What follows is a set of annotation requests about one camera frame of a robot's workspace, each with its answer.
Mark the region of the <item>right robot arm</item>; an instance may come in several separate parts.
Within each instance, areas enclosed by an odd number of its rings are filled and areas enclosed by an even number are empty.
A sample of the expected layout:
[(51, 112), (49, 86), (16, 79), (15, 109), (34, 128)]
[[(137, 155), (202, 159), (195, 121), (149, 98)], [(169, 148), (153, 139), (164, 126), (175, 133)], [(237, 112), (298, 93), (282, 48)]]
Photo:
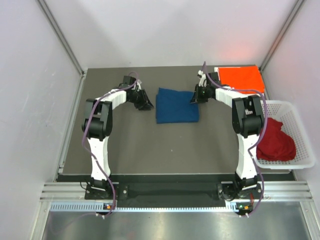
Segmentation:
[(214, 99), (231, 108), (232, 128), (238, 139), (238, 164), (235, 170), (233, 189), (220, 191), (227, 201), (245, 198), (261, 187), (256, 169), (256, 149), (265, 127), (261, 100), (264, 95), (257, 90), (241, 93), (228, 85), (221, 85), (217, 72), (206, 74), (199, 70), (191, 104), (202, 104)]

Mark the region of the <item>blue t shirt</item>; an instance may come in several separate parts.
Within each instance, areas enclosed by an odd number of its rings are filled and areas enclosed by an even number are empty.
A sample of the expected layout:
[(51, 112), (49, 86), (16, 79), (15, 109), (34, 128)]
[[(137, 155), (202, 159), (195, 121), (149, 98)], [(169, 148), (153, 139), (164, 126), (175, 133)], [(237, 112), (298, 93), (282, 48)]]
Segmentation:
[(159, 88), (156, 95), (157, 124), (196, 123), (200, 119), (199, 106), (190, 103), (191, 91)]

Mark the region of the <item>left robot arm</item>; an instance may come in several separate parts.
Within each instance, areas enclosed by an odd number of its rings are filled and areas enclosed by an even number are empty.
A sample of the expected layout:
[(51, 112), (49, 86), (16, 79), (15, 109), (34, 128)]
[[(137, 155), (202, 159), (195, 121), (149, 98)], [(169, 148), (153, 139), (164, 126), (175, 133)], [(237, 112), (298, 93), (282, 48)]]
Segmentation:
[(116, 197), (110, 179), (108, 141), (113, 129), (113, 110), (125, 103), (132, 103), (139, 111), (154, 108), (136, 72), (123, 77), (122, 83), (101, 97), (85, 101), (82, 146), (91, 156), (92, 171), (85, 189), (86, 200), (104, 200)]

